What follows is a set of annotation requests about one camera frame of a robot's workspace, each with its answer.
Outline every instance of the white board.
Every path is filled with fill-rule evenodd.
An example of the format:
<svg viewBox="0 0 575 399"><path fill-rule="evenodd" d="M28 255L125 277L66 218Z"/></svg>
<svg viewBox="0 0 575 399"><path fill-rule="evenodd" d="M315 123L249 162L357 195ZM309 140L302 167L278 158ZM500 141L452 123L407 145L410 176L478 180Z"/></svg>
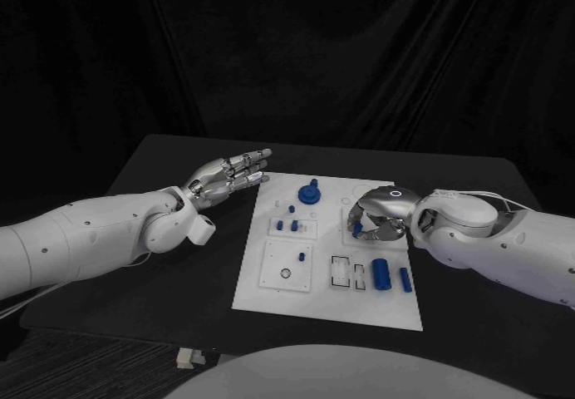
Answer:
<svg viewBox="0 0 575 399"><path fill-rule="evenodd" d="M405 237L393 242L366 242L354 239L345 229L348 210L358 197L367 190L393 183L272 172L266 175L269 181L259 187L232 308L422 331ZM307 205L296 193L311 179L317 179L321 199ZM276 229L279 220L282 230ZM295 231L292 220L298 220ZM361 224L364 230L374 228L366 217ZM373 285L374 259L387 261L392 288L384 291ZM403 292L400 268L407 269L410 293ZM341 284L345 278L350 287Z"/></svg>

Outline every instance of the floor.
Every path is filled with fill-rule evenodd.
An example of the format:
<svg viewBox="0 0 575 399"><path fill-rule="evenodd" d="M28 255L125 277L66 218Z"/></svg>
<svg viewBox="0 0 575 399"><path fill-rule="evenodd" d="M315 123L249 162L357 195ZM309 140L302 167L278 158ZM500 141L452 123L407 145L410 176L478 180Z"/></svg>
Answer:
<svg viewBox="0 0 575 399"><path fill-rule="evenodd" d="M30 331L0 362L2 399L155 399L217 364L178 369L178 348L63 332Z"/></svg>

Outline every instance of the robotic hand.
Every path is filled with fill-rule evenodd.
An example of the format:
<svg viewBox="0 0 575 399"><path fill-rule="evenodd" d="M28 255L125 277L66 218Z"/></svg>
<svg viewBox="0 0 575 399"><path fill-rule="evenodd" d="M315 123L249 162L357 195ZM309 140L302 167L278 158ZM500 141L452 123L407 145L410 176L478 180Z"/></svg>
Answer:
<svg viewBox="0 0 575 399"><path fill-rule="evenodd" d="M209 162L181 186L66 204L0 228L0 299L92 278L164 253L184 238L204 245L216 226L197 211L269 180L259 171L271 150Z"/></svg>
<svg viewBox="0 0 575 399"><path fill-rule="evenodd" d="M504 201L497 210L482 195ZM472 268L527 295L575 306L575 220L523 207L497 194L435 190L425 198L383 186L354 204L347 229L357 239L393 241L409 229L413 245L452 268ZM363 213L376 229L360 231Z"/></svg>

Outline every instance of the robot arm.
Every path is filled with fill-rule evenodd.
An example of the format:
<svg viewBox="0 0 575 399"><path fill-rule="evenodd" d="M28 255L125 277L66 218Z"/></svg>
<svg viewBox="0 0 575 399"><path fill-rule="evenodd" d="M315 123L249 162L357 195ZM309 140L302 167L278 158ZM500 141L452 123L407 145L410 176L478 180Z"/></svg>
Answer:
<svg viewBox="0 0 575 399"><path fill-rule="evenodd" d="M259 169L271 154L253 151L211 161L181 188L85 199L0 228L0 299L99 276L186 238L204 245L216 226L197 211L268 181Z"/></svg>
<svg viewBox="0 0 575 399"><path fill-rule="evenodd" d="M435 190L422 199L403 188L379 187L358 199L347 229L357 239L389 241L407 228L415 247L442 264L472 268L527 295L572 307L575 220L531 209L498 211L467 193L495 196ZM364 212L377 226L369 232L357 228Z"/></svg>

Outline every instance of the black table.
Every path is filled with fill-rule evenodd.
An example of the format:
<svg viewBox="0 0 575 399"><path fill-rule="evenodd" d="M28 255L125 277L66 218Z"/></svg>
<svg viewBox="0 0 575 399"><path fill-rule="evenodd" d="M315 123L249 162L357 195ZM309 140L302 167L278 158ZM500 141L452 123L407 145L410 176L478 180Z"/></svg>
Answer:
<svg viewBox="0 0 575 399"><path fill-rule="evenodd" d="M539 209L517 169L500 158L164 135L142 141L109 195L181 185L203 163L266 147L273 172L392 180L419 195L435 188L494 191ZM232 355L308 343L374 347L461 367L526 392L575 396L575 312L471 270L448 268L410 239L422 332L232 310L256 195L258 189L239 191L204 212L217 230L203 247L184 241L141 266L69 284L31 303L23 326Z"/></svg>

